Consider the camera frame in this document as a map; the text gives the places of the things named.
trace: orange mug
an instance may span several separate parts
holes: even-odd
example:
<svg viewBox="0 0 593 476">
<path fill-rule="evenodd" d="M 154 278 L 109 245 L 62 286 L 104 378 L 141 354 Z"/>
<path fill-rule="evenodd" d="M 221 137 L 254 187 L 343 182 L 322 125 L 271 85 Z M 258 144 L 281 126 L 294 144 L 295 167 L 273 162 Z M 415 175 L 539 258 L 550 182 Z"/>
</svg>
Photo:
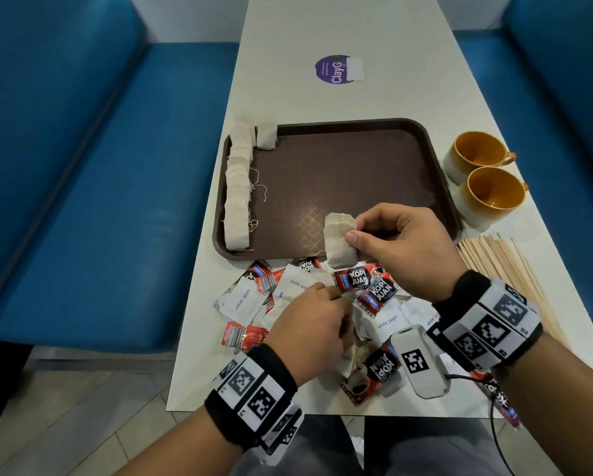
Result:
<svg viewBox="0 0 593 476">
<path fill-rule="evenodd" d="M 498 167 L 475 169 L 459 186 L 453 200 L 459 213 L 473 225 L 502 219 L 525 201 L 527 184 Z"/>
<path fill-rule="evenodd" d="M 511 164 L 516 155 L 507 151 L 498 139 L 484 132 L 466 132 L 459 135 L 444 158 L 444 171 L 457 185 L 479 167 L 499 167 Z"/>
</svg>

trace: purple sticker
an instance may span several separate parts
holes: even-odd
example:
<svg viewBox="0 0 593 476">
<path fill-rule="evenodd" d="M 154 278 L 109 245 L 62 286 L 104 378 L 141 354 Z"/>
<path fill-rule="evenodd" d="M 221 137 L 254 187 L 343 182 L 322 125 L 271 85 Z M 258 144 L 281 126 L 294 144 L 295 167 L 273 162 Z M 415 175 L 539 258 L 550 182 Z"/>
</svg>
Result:
<svg viewBox="0 0 593 476">
<path fill-rule="evenodd" d="M 316 62 L 316 76 L 334 85 L 351 83 L 347 80 L 347 55 L 330 55 Z"/>
</svg>

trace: plastic tray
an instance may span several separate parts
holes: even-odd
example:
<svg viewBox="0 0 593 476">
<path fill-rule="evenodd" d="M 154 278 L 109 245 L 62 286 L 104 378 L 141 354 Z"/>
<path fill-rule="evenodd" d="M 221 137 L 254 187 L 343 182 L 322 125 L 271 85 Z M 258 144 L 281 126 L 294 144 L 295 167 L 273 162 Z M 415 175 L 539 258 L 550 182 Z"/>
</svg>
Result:
<svg viewBox="0 0 593 476">
<path fill-rule="evenodd" d="M 232 252 L 223 238 L 226 160 L 223 146 L 213 243 L 229 260 L 290 259 L 324 250 L 330 212 L 354 217 L 379 202 L 430 207 L 459 241 L 462 224 L 426 129 L 410 119 L 358 120 L 278 127 L 277 147 L 254 149 L 259 171 L 250 201 L 253 251 Z M 250 170 L 254 183 L 257 172 Z"/>
</svg>

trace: hand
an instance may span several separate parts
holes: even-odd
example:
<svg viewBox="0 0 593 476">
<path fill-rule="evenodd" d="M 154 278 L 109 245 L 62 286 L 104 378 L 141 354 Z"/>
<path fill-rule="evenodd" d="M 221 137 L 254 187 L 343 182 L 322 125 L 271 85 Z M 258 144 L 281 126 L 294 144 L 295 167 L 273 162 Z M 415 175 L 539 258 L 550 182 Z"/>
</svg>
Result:
<svg viewBox="0 0 593 476">
<path fill-rule="evenodd" d="M 296 297 L 265 338 L 298 386 L 330 368 L 353 346 L 353 306 L 322 282 Z"/>
<path fill-rule="evenodd" d="M 380 262 L 412 296 L 430 302 L 448 299 L 459 277 L 468 270 L 431 209 L 378 204 L 360 214 L 356 224 L 358 230 L 345 234 L 347 243 Z M 367 233 L 392 230 L 398 232 L 395 240 Z"/>
</svg>

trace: tile floor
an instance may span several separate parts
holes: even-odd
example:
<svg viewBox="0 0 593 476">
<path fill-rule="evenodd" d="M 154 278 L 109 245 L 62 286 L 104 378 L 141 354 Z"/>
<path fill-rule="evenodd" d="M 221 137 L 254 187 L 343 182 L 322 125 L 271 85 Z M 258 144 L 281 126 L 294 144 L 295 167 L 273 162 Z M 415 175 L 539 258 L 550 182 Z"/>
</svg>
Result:
<svg viewBox="0 0 593 476">
<path fill-rule="evenodd" d="M 113 474 L 189 415 L 166 412 L 169 380 L 170 374 L 34 373 L 0 421 L 0 476 Z M 350 435 L 363 435 L 363 417 L 343 421 Z M 527 431 L 499 424 L 499 442 L 517 476 L 561 476 Z"/>
</svg>

